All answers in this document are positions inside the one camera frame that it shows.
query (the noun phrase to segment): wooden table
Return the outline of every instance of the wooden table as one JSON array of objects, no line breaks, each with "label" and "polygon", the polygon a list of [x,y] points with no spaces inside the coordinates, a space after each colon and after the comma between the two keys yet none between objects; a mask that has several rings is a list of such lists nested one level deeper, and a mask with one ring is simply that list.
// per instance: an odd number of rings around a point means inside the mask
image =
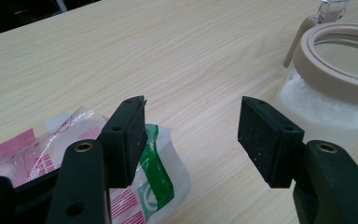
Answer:
[{"label": "wooden table", "polygon": [[[0,34],[0,143],[82,105],[144,95],[172,128],[192,190],[166,223],[297,223],[237,142],[243,95],[271,102],[320,1],[106,0]],[[343,21],[358,22],[358,1]],[[348,148],[358,162],[358,145]]]}]

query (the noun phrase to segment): beige lid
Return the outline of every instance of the beige lid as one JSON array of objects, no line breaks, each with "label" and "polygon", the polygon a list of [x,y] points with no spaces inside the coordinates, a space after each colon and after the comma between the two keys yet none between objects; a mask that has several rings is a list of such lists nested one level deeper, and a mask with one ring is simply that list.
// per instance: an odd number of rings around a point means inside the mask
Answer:
[{"label": "beige lid", "polygon": [[358,75],[333,66],[316,51],[315,43],[328,38],[358,43],[358,24],[330,22],[309,29],[303,34],[294,52],[295,69],[314,89],[358,104]]}]

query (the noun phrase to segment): plastic bag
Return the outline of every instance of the plastic bag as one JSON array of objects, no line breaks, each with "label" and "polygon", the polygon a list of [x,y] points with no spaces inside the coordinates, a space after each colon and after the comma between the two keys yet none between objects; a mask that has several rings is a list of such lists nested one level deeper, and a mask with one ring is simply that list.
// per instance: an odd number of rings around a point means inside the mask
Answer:
[{"label": "plastic bag", "polygon": [[[47,126],[56,126],[54,118]],[[0,175],[16,188],[59,167],[66,148],[78,140],[96,139],[108,118],[79,108],[58,129],[35,137],[21,133],[0,145]],[[148,140],[134,181],[126,189],[110,189],[113,223],[158,223],[182,203],[190,191],[187,169],[176,154],[170,129],[146,124]]]}]

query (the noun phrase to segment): wood grain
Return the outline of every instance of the wood grain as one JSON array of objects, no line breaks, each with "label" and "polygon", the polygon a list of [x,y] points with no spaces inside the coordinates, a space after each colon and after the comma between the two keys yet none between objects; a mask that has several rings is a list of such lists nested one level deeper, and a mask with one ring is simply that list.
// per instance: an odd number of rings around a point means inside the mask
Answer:
[{"label": "wood grain", "polygon": [[[172,128],[192,190],[165,223],[297,223],[237,142],[241,97],[270,102],[299,24],[320,1],[106,0],[0,34],[0,143],[85,105],[144,95]],[[358,22],[358,1],[344,21]],[[358,162],[358,145],[349,148]]]}]

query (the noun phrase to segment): clear plastic container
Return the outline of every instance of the clear plastic container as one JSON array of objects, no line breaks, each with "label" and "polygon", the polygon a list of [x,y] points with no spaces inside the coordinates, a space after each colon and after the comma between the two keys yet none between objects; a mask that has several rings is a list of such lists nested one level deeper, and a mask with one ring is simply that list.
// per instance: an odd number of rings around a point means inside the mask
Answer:
[{"label": "clear plastic container", "polygon": [[305,130],[305,142],[358,141],[358,24],[330,22],[303,34],[272,104]]}]

